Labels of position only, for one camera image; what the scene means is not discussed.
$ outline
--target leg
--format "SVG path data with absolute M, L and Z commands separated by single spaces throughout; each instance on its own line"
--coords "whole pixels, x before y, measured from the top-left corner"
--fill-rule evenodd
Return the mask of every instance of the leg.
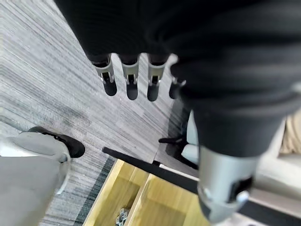
M 81 142 L 41 127 L 1 139 L 1 223 L 37 225 L 54 193 L 60 194 L 68 182 L 71 156 L 84 152 Z
M 173 77 L 173 81 L 170 85 L 169 89 L 169 96 L 172 99 L 177 99 L 180 94 L 180 89 L 183 87 L 186 83 L 186 80 L 180 80 L 176 77 Z

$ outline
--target robotic finger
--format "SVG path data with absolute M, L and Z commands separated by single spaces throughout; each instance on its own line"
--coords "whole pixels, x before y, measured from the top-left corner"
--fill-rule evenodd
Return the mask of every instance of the robotic finger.
M 173 77 L 169 89 L 169 97 L 172 99 L 177 99 L 180 94 L 180 89 L 186 84 L 186 80 L 181 80 Z
M 99 62 L 92 62 L 99 77 L 103 82 L 103 87 L 107 95 L 114 96 L 117 93 L 117 86 L 114 77 L 113 63 L 111 55 L 104 55 Z
M 127 84 L 127 97 L 135 100 L 138 97 L 139 55 L 119 55 L 123 76 Z
M 148 90 L 147 98 L 149 101 L 155 101 L 159 94 L 159 85 L 163 77 L 166 61 L 169 55 L 154 55 L 148 54 L 149 69 L 148 69 Z

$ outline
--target wooden cabinet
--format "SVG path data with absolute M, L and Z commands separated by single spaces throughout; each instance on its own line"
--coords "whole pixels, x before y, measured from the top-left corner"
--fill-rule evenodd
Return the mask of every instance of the wooden cabinet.
M 125 226 L 209 225 L 195 194 L 117 160 L 84 226 L 115 226 L 121 208 Z

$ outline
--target striped carpet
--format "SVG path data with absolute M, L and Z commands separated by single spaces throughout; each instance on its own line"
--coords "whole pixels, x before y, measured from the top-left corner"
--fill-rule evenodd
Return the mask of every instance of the striped carpet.
M 114 163 L 101 153 L 103 146 L 152 162 L 158 139 L 179 133 L 182 112 L 173 111 L 174 101 L 168 97 L 169 70 L 159 98 L 150 103 L 147 59 L 142 55 L 138 99 L 130 101 L 121 63 L 113 55 L 118 92 L 108 97 L 54 2 L 2 1 L 0 5 L 0 136 L 15 136 L 39 125 L 84 143 L 86 153 L 72 160 L 66 190 L 54 197 L 40 224 L 80 226 Z

